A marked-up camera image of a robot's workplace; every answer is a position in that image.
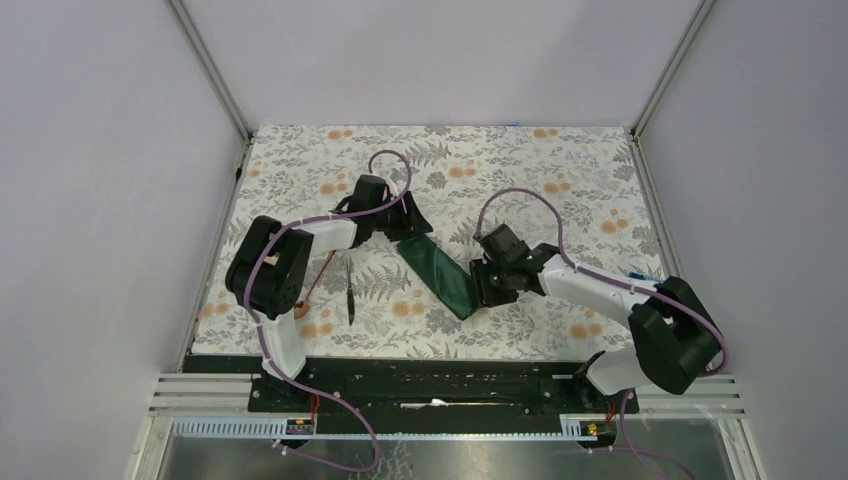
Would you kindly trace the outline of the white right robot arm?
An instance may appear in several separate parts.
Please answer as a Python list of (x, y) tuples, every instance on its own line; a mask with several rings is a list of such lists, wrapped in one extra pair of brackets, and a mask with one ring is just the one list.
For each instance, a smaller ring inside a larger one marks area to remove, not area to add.
[(477, 241), (484, 255), (469, 267), (479, 306), (514, 303), (520, 293), (533, 292), (585, 307), (629, 330), (631, 345), (596, 353), (580, 367), (583, 378), (573, 396), (583, 410), (597, 412), (614, 394), (646, 385), (681, 395), (722, 351), (720, 331), (679, 277), (654, 283), (567, 261), (554, 245), (530, 248), (507, 225)]

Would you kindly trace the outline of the black table knife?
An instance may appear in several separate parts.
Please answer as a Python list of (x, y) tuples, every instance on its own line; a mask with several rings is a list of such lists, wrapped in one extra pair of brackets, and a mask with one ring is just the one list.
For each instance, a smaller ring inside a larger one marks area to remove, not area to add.
[(349, 256), (344, 259), (344, 270), (346, 278), (346, 308), (348, 325), (352, 326), (355, 320), (355, 293), (352, 281), (352, 260)]

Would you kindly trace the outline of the dark green cloth napkin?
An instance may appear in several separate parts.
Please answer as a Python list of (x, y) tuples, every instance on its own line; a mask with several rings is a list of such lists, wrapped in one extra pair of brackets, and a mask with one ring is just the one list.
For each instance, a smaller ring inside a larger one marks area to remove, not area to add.
[(478, 309), (471, 275), (430, 237), (419, 235), (402, 240), (397, 244), (397, 251), (459, 320), (466, 320)]

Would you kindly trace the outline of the copper spoon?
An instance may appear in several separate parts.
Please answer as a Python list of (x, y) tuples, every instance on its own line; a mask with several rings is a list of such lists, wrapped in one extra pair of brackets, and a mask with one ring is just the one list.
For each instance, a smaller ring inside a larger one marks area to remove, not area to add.
[(294, 310), (293, 310), (293, 318), (294, 318), (295, 320), (300, 320), (301, 318), (303, 318), (303, 317), (304, 317), (304, 316), (305, 316), (305, 315), (309, 312), (309, 310), (310, 310), (310, 299), (311, 299), (311, 296), (312, 296), (312, 294), (313, 294), (313, 292), (314, 292), (314, 290), (315, 290), (315, 288), (316, 288), (316, 286), (317, 286), (318, 282), (322, 279), (322, 277), (324, 276), (324, 273), (326, 272), (326, 270), (327, 270), (328, 266), (330, 265), (330, 263), (331, 263), (331, 262), (332, 262), (332, 260), (334, 259), (335, 255), (336, 255), (336, 250), (331, 251), (331, 252), (327, 255), (327, 257), (326, 257), (326, 259), (325, 259), (324, 263), (322, 264), (321, 269), (319, 270), (319, 272), (317, 273), (317, 275), (316, 275), (316, 277), (315, 277), (314, 281), (312, 282), (311, 286), (310, 286), (310, 287), (309, 287), (309, 289), (307, 290), (307, 293), (306, 293), (306, 294), (305, 294), (305, 296), (304, 296), (304, 297), (303, 297), (303, 298), (302, 298), (302, 299), (301, 299), (301, 300), (300, 300), (300, 301), (299, 301), (299, 302), (295, 305)]

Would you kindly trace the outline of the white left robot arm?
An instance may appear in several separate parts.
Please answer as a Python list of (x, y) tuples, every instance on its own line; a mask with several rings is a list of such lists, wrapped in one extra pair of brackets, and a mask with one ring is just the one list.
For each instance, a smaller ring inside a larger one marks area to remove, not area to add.
[(368, 174), (324, 215), (289, 224), (266, 215), (252, 221), (225, 287), (253, 318), (263, 369), (277, 378), (271, 395), (282, 408), (299, 410), (310, 397), (308, 381), (298, 376), (306, 353), (294, 320), (310, 259), (357, 248), (376, 232), (397, 242), (432, 231), (409, 190), (393, 193), (387, 180)]

